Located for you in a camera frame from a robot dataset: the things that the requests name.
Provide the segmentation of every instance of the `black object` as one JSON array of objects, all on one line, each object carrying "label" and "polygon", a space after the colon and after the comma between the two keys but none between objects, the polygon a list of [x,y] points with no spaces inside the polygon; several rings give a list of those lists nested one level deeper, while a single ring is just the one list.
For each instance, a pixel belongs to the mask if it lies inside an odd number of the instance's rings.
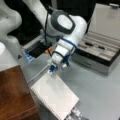
[{"label": "black object", "polygon": [[[66,16],[66,17],[72,22],[72,27],[71,27],[71,29],[67,29],[67,28],[65,28],[65,27],[63,27],[63,26],[61,26],[61,25],[59,24],[59,22],[58,22],[58,17],[61,16],[61,15]],[[65,33],[65,34],[71,34],[71,33],[73,32],[74,28],[75,28],[75,23],[74,23],[74,21],[71,19],[71,17],[69,16],[69,14],[66,13],[66,12],[64,12],[64,11],[62,11],[62,10],[53,12],[53,14],[52,14],[52,16],[51,16],[51,24],[52,24],[52,26],[53,26],[56,30],[58,30],[58,31],[60,31],[60,32],[62,32],[62,33]]]},{"label": "black object", "polygon": [[85,42],[85,44],[86,44],[87,46],[90,46],[90,47],[92,47],[92,46],[93,46],[93,44],[92,44],[92,43]]},{"label": "black object", "polygon": [[105,47],[103,46],[98,46],[99,49],[105,50]]}]

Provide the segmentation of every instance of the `table surface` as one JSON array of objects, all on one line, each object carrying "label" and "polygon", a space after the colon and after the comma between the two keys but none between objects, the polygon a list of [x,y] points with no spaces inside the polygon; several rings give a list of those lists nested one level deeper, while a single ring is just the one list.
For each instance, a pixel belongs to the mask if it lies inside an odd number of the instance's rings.
[{"label": "table surface", "polygon": [[[43,54],[32,64],[24,66],[22,69],[26,80],[29,81],[38,74],[48,59],[49,57]],[[73,61],[70,64],[69,70],[64,72],[60,70],[58,74],[80,98],[77,108],[81,113],[90,120],[118,120],[120,117],[120,64],[109,76],[80,66]],[[40,76],[29,83],[29,86],[33,85]],[[42,120],[49,120],[51,116],[47,109],[41,108]]]}]

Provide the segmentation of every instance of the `cable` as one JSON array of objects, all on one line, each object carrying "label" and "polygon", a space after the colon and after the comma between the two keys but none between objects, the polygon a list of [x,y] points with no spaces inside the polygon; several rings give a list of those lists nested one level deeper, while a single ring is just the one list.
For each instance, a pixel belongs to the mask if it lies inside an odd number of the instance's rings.
[{"label": "cable", "polygon": [[49,13],[47,11],[46,22],[45,22],[45,30],[44,30],[46,46],[48,46],[48,43],[47,43],[47,33],[46,33],[46,31],[47,31],[47,24],[48,24],[48,16],[49,16]]},{"label": "cable", "polygon": [[36,79],[42,72],[44,72],[50,65],[48,64],[47,66],[45,66],[36,76],[34,76],[33,78],[31,78],[27,83],[29,84],[30,82],[32,82],[34,79]]},{"label": "cable", "polygon": [[54,53],[60,55],[60,56],[63,58],[63,63],[66,63],[67,66],[70,66],[68,60],[67,60],[62,54],[60,54],[60,53],[57,52],[57,51],[53,51],[52,55],[53,55]]}]

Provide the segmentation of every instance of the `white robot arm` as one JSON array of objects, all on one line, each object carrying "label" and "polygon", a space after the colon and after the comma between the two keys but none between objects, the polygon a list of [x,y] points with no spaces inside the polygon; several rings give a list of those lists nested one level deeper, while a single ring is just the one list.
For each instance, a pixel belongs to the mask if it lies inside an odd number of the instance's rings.
[{"label": "white robot arm", "polygon": [[[34,13],[36,18],[45,29],[47,10],[40,0],[23,0],[29,9]],[[84,37],[87,29],[86,21],[80,16],[68,15],[63,11],[55,11],[48,15],[47,34],[51,36],[63,36],[58,41],[58,45],[51,58],[51,67],[49,72],[56,68],[68,66],[68,58],[73,55],[79,42]]]}]

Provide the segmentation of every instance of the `white box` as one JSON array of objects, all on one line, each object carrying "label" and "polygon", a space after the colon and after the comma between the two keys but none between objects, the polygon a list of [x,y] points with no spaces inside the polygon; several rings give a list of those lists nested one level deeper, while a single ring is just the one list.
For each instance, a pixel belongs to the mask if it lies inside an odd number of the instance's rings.
[{"label": "white box", "polygon": [[73,60],[109,74],[120,59],[120,9],[96,4],[92,21]]}]

